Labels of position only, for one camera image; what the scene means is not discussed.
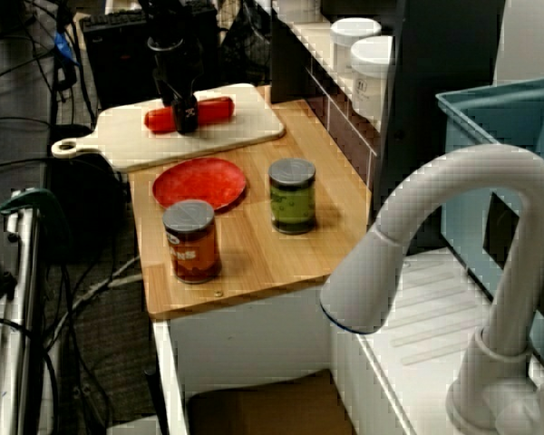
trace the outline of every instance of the orange jar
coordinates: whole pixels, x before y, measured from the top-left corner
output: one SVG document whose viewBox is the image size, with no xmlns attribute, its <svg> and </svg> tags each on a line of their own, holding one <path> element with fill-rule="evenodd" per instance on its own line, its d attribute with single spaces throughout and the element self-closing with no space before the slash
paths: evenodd
<svg viewBox="0 0 544 435">
<path fill-rule="evenodd" d="M 205 283 L 221 271 L 214 209 L 205 201 L 178 202 L 163 213 L 175 276 L 184 283 Z"/>
</svg>

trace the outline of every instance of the red sausage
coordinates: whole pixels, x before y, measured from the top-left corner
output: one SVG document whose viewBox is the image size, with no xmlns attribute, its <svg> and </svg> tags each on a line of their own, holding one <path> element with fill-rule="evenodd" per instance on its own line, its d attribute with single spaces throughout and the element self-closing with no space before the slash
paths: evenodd
<svg viewBox="0 0 544 435">
<path fill-rule="evenodd" d="M 198 125 L 227 121 L 234 113 L 234 102 L 229 97 L 198 101 Z M 155 133 L 175 131 L 171 107 L 163 107 L 145 113 L 145 126 Z"/>
</svg>

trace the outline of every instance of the wooden countertop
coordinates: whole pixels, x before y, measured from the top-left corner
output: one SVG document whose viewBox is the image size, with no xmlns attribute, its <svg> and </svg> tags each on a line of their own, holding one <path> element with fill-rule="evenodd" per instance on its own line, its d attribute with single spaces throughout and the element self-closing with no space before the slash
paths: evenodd
<svg viewBox="0 0 544 435">
<path fill-rule="evenodd" d="M 248 181 L 241 202 L 216 215 L 222 272 L 212 281 L 184 284 L 172 270 L 163 208 L 151 187 L 173 164 L 129 175 L 151 318 L 171 319 L 322 284 L 364 235 L 371 193 L 345 155 L 305 101 L 272 108 L 287 128 L 283 138 L 212 155 L 238 165 Z M 268 167 L 290 157 L 316 166 L 317 226 L 297 236 L 281 234 L 270 223 Z"/>
</svg>

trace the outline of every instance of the green jar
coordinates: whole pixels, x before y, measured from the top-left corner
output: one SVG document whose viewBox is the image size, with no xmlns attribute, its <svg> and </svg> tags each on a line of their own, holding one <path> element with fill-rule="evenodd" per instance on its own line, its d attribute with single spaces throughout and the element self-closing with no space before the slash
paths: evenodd
<svg viewBox="0 0 544 435">
<path fill-rule="evenodd" d="M 268 170 L 272 225 L 302 234 L 315 227 L 315 165 L 304 159 L 275 161 Z"/>
</svg>

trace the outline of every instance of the hole in cutting board handle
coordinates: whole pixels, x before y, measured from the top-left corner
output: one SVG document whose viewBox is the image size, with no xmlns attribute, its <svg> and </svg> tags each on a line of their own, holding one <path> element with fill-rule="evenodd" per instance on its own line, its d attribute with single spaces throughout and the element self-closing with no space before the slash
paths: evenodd
<svg viewBox="0 0 544 435">
<path fill-rule="evenodd" d="M 63 140 L 58 147 L 60 151 L 70 151 L 70 150 L 74 150 L 75 148 L 76 148 L 75 140 Z"/>
</svg>

